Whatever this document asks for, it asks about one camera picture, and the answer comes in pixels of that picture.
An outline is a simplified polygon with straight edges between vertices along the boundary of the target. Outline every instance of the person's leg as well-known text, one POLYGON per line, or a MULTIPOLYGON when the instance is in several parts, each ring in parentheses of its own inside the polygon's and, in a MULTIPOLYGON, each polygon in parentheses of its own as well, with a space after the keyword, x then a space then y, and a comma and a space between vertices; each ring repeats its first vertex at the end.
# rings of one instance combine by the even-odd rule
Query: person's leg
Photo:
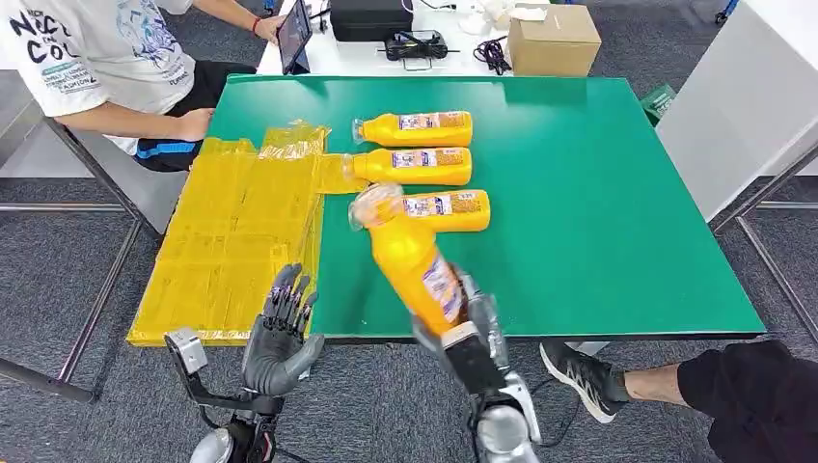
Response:
POLYGON ((625 371, 625 390, 631 398, 655 400, 689 406, 679 391, 679 364, 664 367, 625 371))
MULTIPOLYGON (((165 114, 178 118, 195 109, 215 108, 232 73, 256 73, 256 69, 237 63, 197 61, 190 92, 165 114)), ((140 139, 134 159, 156 172, 187 171, 201 147, 202 141, 140 139)))
POLYGON ((239 63, 226 63, 219 61, 198 61, 196 70, 200 73, 204 87, 213 98, 213 107, 216 107, 222 92, 228 83, 230 74, 255 74, 256 68, 239 63))

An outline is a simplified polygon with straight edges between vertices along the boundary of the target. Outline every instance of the black pants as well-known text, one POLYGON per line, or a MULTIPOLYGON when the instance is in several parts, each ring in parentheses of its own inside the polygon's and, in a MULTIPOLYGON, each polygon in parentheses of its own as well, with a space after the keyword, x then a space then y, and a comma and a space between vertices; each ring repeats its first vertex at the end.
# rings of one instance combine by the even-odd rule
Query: black pants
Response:
MULTIPOLYGON (((228 75, 255 73, 256 69, 252 66, 197 61, 193 69, 193 88, 165 115, 178 118, 194 109, 215 108, 225 90, 228 75)), ((183 140, 141 138, 137 142, 133 158, 143 167, 156 172, 187 171, 199 155, 201 147, 201 140, 190 143, 183 140)))
POLYGON ((707 439, 722 461, 818 461, 818 364, 781 342, 708 350, 679 366, 678 382, 714 418, 707 439))

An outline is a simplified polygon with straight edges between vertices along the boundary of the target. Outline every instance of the white t-shirt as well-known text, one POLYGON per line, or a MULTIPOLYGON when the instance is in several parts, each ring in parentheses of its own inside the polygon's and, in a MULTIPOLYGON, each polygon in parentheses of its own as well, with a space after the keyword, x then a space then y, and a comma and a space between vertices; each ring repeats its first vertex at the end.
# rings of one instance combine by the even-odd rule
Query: white t-shirt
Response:
MULTIPOLYGON (((193 87, 194 61, 159 9, 192 0, 0 0, 0 40, 46 116, 105 101, 164 114, 193 87)), ((108 137, 129 154, 136 139, 108 137)))

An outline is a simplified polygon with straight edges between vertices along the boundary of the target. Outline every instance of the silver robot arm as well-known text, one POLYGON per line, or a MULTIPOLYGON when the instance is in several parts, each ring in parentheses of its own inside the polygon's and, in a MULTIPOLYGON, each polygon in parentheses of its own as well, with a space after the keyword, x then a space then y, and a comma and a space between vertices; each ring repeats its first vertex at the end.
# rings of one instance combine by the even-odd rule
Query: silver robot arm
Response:
POLYGON ((482 293, 471 275, 454 270, 469 301, 469 321, 438 339, 413 318, 415 338, 438 356, 470 394, 470 422, 480 460, 537 463, 533 446, 542 444, 542 437, 532 396, 509 364, 494 297, 482 293))

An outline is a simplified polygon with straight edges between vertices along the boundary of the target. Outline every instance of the black box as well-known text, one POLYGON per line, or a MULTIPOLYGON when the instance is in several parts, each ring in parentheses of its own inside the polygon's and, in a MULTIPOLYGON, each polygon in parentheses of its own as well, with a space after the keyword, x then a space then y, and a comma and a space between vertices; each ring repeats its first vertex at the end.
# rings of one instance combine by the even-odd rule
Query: black box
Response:
POLYGON ((330 22, 337 41, 383 41, 412 30, 412 0, 331 0, 330 22))

